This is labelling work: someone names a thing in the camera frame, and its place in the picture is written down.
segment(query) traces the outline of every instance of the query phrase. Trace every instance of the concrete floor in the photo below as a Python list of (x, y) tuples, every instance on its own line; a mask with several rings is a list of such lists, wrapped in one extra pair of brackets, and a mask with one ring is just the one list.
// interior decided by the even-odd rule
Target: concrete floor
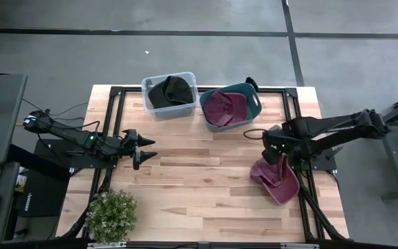
[[(296, 32), (398, 33), (398, 0), (288, 2)], [(0, 0), (0, 27), (287, 30), (280, 0)], [(323, 116), (385, 111), (398, 101), (398, 39), (296, 39), (296, 45)], [(0, 72), (28, 74), (24, 97), (55, 112), (86, 102), (93, 84), (139, 84), (180, 71), (194, 72), (199, 84), (252, 76), (260, 85), (296, 86), (286, 37), (0, 34)], [(31, 110), (23, 103), (19, 120)], [(63, 118), (84, 114), (81, 107)], [(16, 129), (13, 139), (33, 150), (37, 138)], [(380, 199), (398, 188), (382, 143), (351, 142), (336, 160), (350, 237), (398, 245), (398, 201)], [(32, 238), (48, 236), (52, 226), (52, 220), (47, 228), (35, 225), (41, 232)]]

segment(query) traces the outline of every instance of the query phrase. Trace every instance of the maroon cap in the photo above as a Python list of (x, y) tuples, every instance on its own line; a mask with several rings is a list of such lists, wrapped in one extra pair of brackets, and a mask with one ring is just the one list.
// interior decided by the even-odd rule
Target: maroon cap
[(208, 122), (217, 127), (234, 125), (247, 119), (247, 98), (240, 93), (215, 91), (204, 103)]
[(300, 190), (299, 181), (288, 166), (288, 156), (285, 154), (275, 165), (268, 164), (263, 158), (260, 159), (253, 165), (250, 176), (253, 181), (262, 184), (280, 205), (287, 203)]

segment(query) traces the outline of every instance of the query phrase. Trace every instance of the clear plastic bin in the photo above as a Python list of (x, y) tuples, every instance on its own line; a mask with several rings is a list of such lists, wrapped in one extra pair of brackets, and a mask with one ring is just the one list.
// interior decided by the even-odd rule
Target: clear plastic bin
[[(150, 91), (151, 87), (155, 86), (162, 80), (165, 80), (170, 75), (181, 77), (188, 83), (188, 85), (190, 85), (191, 92), (193, 93), (193, 103), (182, 104), (174, 107), (164, 107), (164, 108), (154, 109), (153, 105), (149, 100), (148, 92)], [(194, 77), (194, 74), (190, 72), (171, 73), (168, 75), (147, 77), (142, 80), (141, 85), (142, 85), (142, 103), (144, 105), (144, 108), (149, 113), (151, 113), (151, 115), (153, 115), (156, 121), (170, 120), (173, 118), (190, 116), (194, 114), (195, 106), (199, 102), (199, 93), (198, 93), (198, 87), (196, 85), (196, 78)]]

